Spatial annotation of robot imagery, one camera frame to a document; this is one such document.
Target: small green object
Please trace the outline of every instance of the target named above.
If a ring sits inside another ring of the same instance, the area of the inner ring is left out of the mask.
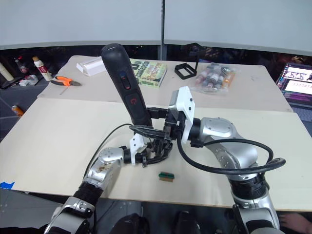
[[[160,172],[158,175],[160,178],[168,178],[168,179],[174,179],[175,175],[168,172]]]

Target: book cover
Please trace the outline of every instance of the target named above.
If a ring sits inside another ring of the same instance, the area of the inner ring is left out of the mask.
[[[167,71],[167,65],[161,62],[130,59],[139,84],[159,87]]]

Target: white tabletop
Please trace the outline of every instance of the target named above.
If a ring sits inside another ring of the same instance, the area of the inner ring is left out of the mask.
[[[58,72],[58,75],[72,78],[80,82],[82,86],[66,88],[49,84],[38,97],[121,102],[121,98],[106,71],[88,77],[76,68],[77,62],[91,58],[93,57],[72,56]],[[175,66],[182,62],[162,62],[167,64],[168,71],[161,87],[153,88],[140,85],[145,102],[150,105],[167,106],[173,90],[190,84],[189,79],[181,80],[174,73]],[[189,62],[189,64],[195,67],[195,63]],[[206,63],[200,63],[197,71],[203,71],[206,66]],[[237,64],[230,64],[229,66],[237,70],[237,73],[228,93],[215,95],[192,92],[198,107],[292,112],[291,107],[264,66]]]
[[[312,139],[296,113],[196,108],[195,117],[227,118],[242,136],[268,145],[275,157],[285,158],[285,166],[266,173],[274,206],[312,210]],[[130,118],[121,103],[38,98],[0,143],[0,180],[15,182],[15,190],[72,195],[98,145],[126,122]],[[156,128],[162,125],[163,120],[154,121]],[[124,127],[105,147],[128,146],[132,135]],[[218,166],[209,150],[189,144],[184,148],[192,159]],[[264,163],[266,153],[258,152],[259,163]],[[174,182],[158,180],[161,171],[174,173]],[[176,144],[161,163],[122,167],[109,198],[226,207],[234,203],[226,177],[187,164]]]

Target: black handle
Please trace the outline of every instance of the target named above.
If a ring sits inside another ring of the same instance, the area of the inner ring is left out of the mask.
[[[151,116],[146,109],[126,50],[122,45],[113,43],[104,46],[101,55],[106,70],[130,114],[132,123],[151,126]]]

